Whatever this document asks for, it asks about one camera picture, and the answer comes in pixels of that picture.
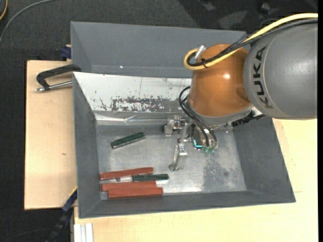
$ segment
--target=cable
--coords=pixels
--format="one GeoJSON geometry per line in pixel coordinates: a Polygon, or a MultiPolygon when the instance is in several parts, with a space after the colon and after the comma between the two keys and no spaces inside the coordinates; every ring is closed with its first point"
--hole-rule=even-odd
{"type": "Polygon", "coordinates": [[[213,132],[213,130],[211,128],[208,127],[208,125],[194,112],[190,109],[190,107],[188,106],[188,104],[185,104],[184,102],[187,100],[188,96],[186,96],[183,100],[182,100],[182,95],[183,93],[190,89],[191,86],[188,86],[186,88],[184,88],[180,95],[179,95],[179,104],[180,104],[180,107],[182,108],[182,110],[184,111],[184,113],[186,115],[188,115],[191,119],[193,119],[197,126],[200,128],[200,130],[202,131],[204,137],[205,137],[205,141],[206,141],[206,146],[210,146],[210,142],[209,142],[209,138],[205,132],[204,129],[207,129],[209,131],[209,133],[212,135],[215,143],[217,144],[218,140],[217,140],[217,137],[215,135],[215,133],[213,132]]]}
{"type": "Polygon", "coordinates": [[[244,47],[250,43],[253,43],[267,35],[271,35],[277,31],[282,31],[284,29],[287,29],[287,28],[291,28],[291,27],[294,27],[294,26],[298,26],[298,25],[304,25],[304,24],[311,24],[311,23],[316,23],[318,22],[318,19],[315,18],[315,19],[309,19],[309,20],[299,20],[299,21],[294,21],[292,23],[289,23],[289,24],[285,24],[285,25],[282,25],[282,26],[279,26],[277,27],[276,29],[274,30],[271,30],[270,32],[266,32],[262,35],[259,35],[259,36],[256,36],[254,38],[250,38],[248,41],[244,41],[245,39],[247,39],[248,37],[250,37],[252,34],[244,37],[244,38],[241,38],[240,40],[236,41],[235,43],[233,43],[232,45],[230,45],[229,47],[227,47],[226,49],[224,49],[223,51],[221,51],[219,54],[217,54],[216,56],[213,56],[207,60],[203,60],[202,62],[199,62],[199,63],[194,63],[194,64],[191,64],[189,61],[191,60],[191,58],[193,56],[195,56],[195,53],[191,54],[188,58],[187,58],[187,63],[190,65],[190,66],[202,66],[202,65],[205,65],[206,63],[208,62],[212,62],[213,60],[215,59],[218,59],[220,58],[221,56],[225,55],[226,53],[229,53],[229,52],[232,52],[234,50],[237,50],[241,47],[244,47]]]}
{"type": "Polygon", "coordinates": [[[7,25],[5,26],[1,36],[0,36],[0,45],[1,45],[1,42],[2,42],[2,39],[7,31],[7,29],[9,28],[10,24],[21,14],[23,13],[24,11],[34,7],[34,6],[37,6],[37,5],[41,5],[41,4],[44,4],[44,3],[48,3],[48,2],[54,2],[54,1],[58,1],[58,0],[43,0],[43,1],[39,1],[39,2],[36,2],[32,5],[29,5],[27,7],[25,7],[24,9],[20,10],[19,12],[17,12],[7,23],[7,25]]]}
{"type": "MultiPolygon", "coordinates": [[[[291,15],[285,18],[282,18],[276,22],[273,22],[269,25],[267,25],[266,27],[260,29],[259,31],[256,31],[255,33],[252,33],[251,35],[248,35],[247,37],[245,37],[242,41],[240,41],[239,44],[244,44],[245,42],[249,41],[250,39],[255,39],[261,35],[264,35],[265,33],[270,32],[271,30],[277,28],[278,26],[291,22],[291,21],[296,21],[296,20],[301,20],[301,19],[313,19],[313,18],[318,18],[318,14],[314,14],[314,13],[306,13],[306,14],[296,14],[296,15],[291,15]]],[[[231,51],[231,52],[227,52],[224,55],[222,55],[221,57],[218,57],[214,60],[212,60],[211,62],[203,62],[202,65],[198,65],[198,66],[192,66],[188,63],[188,59],[192,58],[192,55],[194,55],[197,52],[197,48],[193,49],[191,51],[189,51],[185,57],[184,57],[184,66],[187,69],[190,70],[202,70],[205,68],[208,68],[210,66],[215,65],[216,63],[222,61],[223,59],[231,56],[233,53],[235,53],[239,48],[236,48],[235,50],[231,51]]]]}
{"type": "Polygon", "coordinates": [[[7,241],[10,241],[10,240],[13,240],[14,238],[18,238],[20,236],[23,236],[23,235],[27,235],[27,234],[34,233],[34,232],[45,231],[45,230],[50,230],[50,228],[41,228],[41,229],[35,229],[35,230],[27,231],[27,232],[12,236],[10,238],[7,238],[5,240],[1,240],[1,242],[7,242],[7,241]]]}

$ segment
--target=wooden board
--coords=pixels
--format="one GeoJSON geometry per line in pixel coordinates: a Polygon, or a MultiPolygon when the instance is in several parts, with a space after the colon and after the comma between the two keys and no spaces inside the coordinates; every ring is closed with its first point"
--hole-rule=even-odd
{"type": "MultiPolygon", "coordinates": [[[[37,93],[38,73],[70,62],[28,61],[25,209],[62,207],[76,186],[72,86],[37,93]]],[[[71,80],[71,73],[48,79],[71,80]]]]}

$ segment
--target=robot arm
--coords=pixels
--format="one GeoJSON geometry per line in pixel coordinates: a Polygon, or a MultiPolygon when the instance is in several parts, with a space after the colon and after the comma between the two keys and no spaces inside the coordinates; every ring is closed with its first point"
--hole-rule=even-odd
{"type": "Polygon", "coordinates": [[[230,124],[253,112],[287,119],[317,117],[317,14],[283,18],[232,45],[203,51],[194,64],[187,99],[210,126],[230,124]],[[248,52],[242,47],[256,41],[248,52]]]}

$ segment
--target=black cable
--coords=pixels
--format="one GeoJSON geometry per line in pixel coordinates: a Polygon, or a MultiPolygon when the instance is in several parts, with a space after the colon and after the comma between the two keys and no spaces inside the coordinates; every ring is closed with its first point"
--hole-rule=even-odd
{"type": "Polygon", "coordinates": [[[182,91],[181,91],[181,93],[180,93],[180,95],[179,95],[179,104],[180,104],[180,107],[182,108],[182,110],[184,111],[184,113],[187,115],[187,116],[189,116],[191,119],[193,119],[195,122],[196,122],[196,124],[197,124],[197,126],[201,129],[201,131],[202,131],[202,133],[203,133],[203,135],[205,136],[205,140],[206,140],[206,145],[209,147],[210,146],[210,142],[209,142],[209,139],[208,139],[208,136],[207,136],[207,134],[206,134],[206,132],[205,132],[205,130],[204,130],[204,128],[203,128],[203,126],[202,126],[202,124],[192,115],[192,114],[190,114],[189,113],[189,111],[188,111],[188,109],[187,109],[187,106],[184,104],[184,102],[185,102],[185,100],[187,99],[187,96],[185,97],[185,99],[184,100],[182,100],[182,95],[183,95],[183,93],[186,91],[186,90],[188,90],[189,88],[191,88],[191,86],[187,86],[186,88],[184,88],[182,91]]]}
{"type": "Polygon", "coordinates": [[[209,133],[212,135],[215,143],[217,143],[218,139],[217,139],[215,133],[213,132],[213,130],[211,128],[208,127],[208,125],[193,110],[190,109],[188,104],[184,104],[184,102],[187,100],[188,96],[186,96],[182,100],[183,93],[186,90],[188,90],[190,87],[191,86],[188,86],[181,91],[181,93],[179,95],[179,104],[180,104],[180,107],[182,108],[182,110],[184,111],[184,113],[187,114],[191,119],[193,119],[196,122],[197,126],[201,129],[201,131],[205,137],[205,140],[206,140],[206,145],[209,147],[210,146],[209,138],[208,138],[208,135],[204,129],[207,129],[209,131],[209,133]]]}
{"type": "Polygon", "coordinates": [[[207,60],[203,60],[202,62],[198,62],[198,63],[194,63],[194,64],[191,64],[190,63],[190,60],[192,59],[193,56],[195,56],[196,53],[192,53],[188,58],[187,58],[187,64],[190,65],[190,66],[193,66],[193,67],[196,67],[196,66],[202,66],[202,65],[205,65],[206,63],[209,63],[211,61],[214,61],[236,49],[239,49],[241,47],[244,47],[250,43],[253,43],[257,40],[259,40],[260,38],[263,38],[267,35],[270,35],[270,34],[273,34],[277,31],[281,31],[281,30],[284,30],[284,29],[287,29],[287,28],[291,28],[291,27],[294,27],[294,26],[298,26],[298,25],[303,25],[303,24],[311,24],[311,23],[316,23],[318,22],[318,19],[315,18],[315,19],[308,19],[308,20],[296,20],[294,22],[290,22],[288,24],[284,24],[284,25],[281,25],[281,26],[278,26],[277,28],[269,31],[269,32],[266,32],[264,34],[261,34],[257,37],[254,37],[252,39],[249,39],[248,41],[244,41],[246,40],[247,38],[249,38],[250,36],[252,36],[254,33],[256,32],[253,32],[241,39],[239,39],[238,41],[236,41],[235,43],[233,43],[232,45],[230,45],[229,47],[227,47],[226,49],[224,49],[223,51],[221,51],[219,54],[207,59],[207,60]]]}
{"type": "Polygon", "coordinates": [[[7,29],[9,28],[10,24],[21,14],[23,13],[24,11],[34,7],[34,6],[37,6],[37,5],[41,5],[41,4],[44,4],[44,3],[48,3],[48,2],[54,2],[54,1],[58,1],[58,0],[43,0],[43,1],[39,1],[39,2],[36,2],[32,5],[29,5],[27,7],[25,7],[24,9],[20,10],[19,12],[17,12],[7,23],[7,25],[5,26],[1,36],[0,36],[0,45],[1,45],[1,42],[2,42],[2,39],[7,31],[7,29]]]}

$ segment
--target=gray bin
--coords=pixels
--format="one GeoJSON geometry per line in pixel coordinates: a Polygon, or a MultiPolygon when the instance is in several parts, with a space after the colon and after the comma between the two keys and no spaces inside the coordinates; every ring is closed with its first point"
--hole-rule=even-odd
{"type": "MultiPolygon", "coordinates": [[[[192,73],[182,65],[187,51],[201,44],[233,43],[245,35],[236,31],[78,22],[72,22],[71,29],[73,63],[83,72],[160,78],[190,78],[192,73]]],[[[95,84],[91,78],[88,82],[95,84]]],[[[121,126],[106,124],[104,118],[98,121],[89,103],[89,89],[82,87],[75,74],[80,218],[295,202],[271,118],[216,131],[219,149],[215,155],[204,155],[188,144],[184,169],[170,172],[168,163],[173,158],[176,134],[166,137],[160,122],[121,126]],[[144,141],[113,151],[109,147],[111,141],[140,131],[146,134],[144,141]],[[100,172],[143,166],[170,175],[162,197],[108,200],[100,191],[100,172]]]]}

